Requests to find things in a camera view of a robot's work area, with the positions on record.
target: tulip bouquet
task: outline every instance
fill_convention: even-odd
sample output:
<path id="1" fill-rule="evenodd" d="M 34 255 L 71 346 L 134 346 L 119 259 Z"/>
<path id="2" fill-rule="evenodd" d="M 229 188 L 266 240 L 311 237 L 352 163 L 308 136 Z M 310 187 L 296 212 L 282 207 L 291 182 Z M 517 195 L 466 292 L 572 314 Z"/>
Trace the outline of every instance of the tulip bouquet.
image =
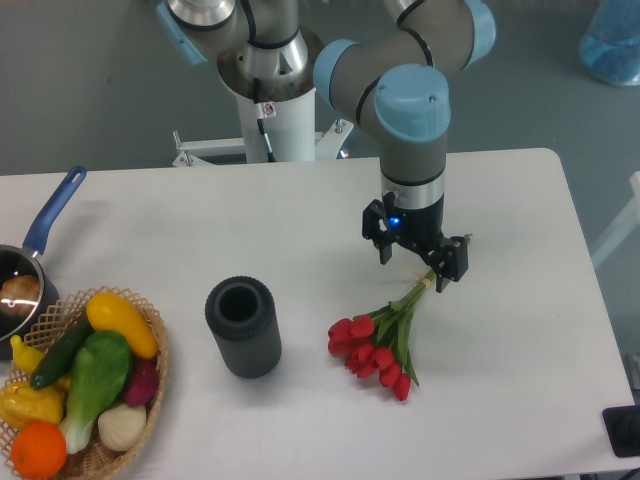
<path id="1" fill-rule="evenodd" d="M 471 235 L 465 239 L 469 242 Z M 358 378 L 377 374 L 382 386 L 390 388 L 399 401 L 406 400 L 411 382 L 419 385 L 409 352 L 411 322 L 435 279 L 436 273 L 429 270 L 400 300 L 353 319 L 338 320 L 329 329 L 329 352 L 346 357 L 345 367 Z"/>

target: blue container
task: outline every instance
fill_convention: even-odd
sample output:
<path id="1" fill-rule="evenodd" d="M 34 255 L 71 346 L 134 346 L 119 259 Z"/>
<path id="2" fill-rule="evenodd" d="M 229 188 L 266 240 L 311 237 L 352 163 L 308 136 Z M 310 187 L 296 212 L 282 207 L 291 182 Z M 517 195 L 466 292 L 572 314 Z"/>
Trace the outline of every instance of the blue container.
<path id="1" fill-rule="evenodd" d="M 640 85 L 640 0 L 603 0 L 579 52 L 594 77 Z"/>

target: yellow bell pepper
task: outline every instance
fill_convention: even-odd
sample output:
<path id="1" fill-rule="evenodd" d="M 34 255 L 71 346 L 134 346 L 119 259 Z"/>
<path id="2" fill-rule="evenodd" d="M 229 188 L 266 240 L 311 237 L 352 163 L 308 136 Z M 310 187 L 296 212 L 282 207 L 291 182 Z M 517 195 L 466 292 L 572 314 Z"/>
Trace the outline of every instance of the yellow bell pepper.
<path id="1" fill-rule="evenodd" d="M 0 389 L 0 418 L 22 430 L 36 420 L 59 424 L 65 395 L 56 387 L 34 390 L 29 382 L 14 382 Z"/>
<path id="2" fill-rule="evenodd" d="M 113 330 L 121 334 L 137 357 L 151 360 L 158 353 L 151 326 L 135 305 L 120 295 L 96 293 L 87 302 L 87 318 L 96 332 Z"/>
<path id="3" fill-rule="evenodd" d="M 24 373 L 31 376 L 38 364 L 42 361 L 44 352 L 25 345 L 19 335 L 12 336 L 10 342 L 11 348 L 13 349 L 13 363 Z M 71 377 L 65 375 L 56 382 L 56 386 L 68 392 L 71 387 Z"/>

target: gray floor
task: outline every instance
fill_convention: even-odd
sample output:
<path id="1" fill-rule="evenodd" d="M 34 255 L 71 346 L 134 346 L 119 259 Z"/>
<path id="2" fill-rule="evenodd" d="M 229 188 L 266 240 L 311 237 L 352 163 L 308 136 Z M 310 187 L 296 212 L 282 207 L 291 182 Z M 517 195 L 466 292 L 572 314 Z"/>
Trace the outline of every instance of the gray floor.
<path id="1" fill-rule="evenodd" d="M 325 42 L 349 37 L 371 45 L 394 28 L 382 2 L 300 4 L 302 22 Z M 592 245 L 632 197 L 628 179 L 640 170 L 640 87 L 600 83 L 580 64 L 578 42 L 597 0 L 487 4 L 496 16 L 497 43 L 488 58 L 450 80 L 450 151 L 555 150 Z M 241 135 L 214 66 L 190 69 L 181 62 L 156 21 L 155 5 L 0 2 L 0 174 L 64 171 L 75 163 L 168 167 L 173 129 L 183 140 Z M 318 129 L 334 118 L 319 101 Z M 348 148 L 353 156 L 377 153 L 360 132 Z M 640 351 L 638 245 L 640 229 L 597 272 L 621 353 Z M 553 275 L 549 265 L 550 281 Z"/>

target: cooking pot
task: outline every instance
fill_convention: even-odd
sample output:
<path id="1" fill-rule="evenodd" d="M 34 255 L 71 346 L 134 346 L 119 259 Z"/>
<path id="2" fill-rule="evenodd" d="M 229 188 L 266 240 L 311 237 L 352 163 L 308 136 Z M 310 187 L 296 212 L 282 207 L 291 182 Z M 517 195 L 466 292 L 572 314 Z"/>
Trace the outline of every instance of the cooking pot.
<path id="1" fill-rule="evenodd" d="M 84 167 L 69 170 L 33 221 L 22 248 L 0 245 L 0 360 L 12 357 L 9 339 L 24 336 L 60 298 L 37 256 L 44 253 L 51 225 L 86 175 Z"/>

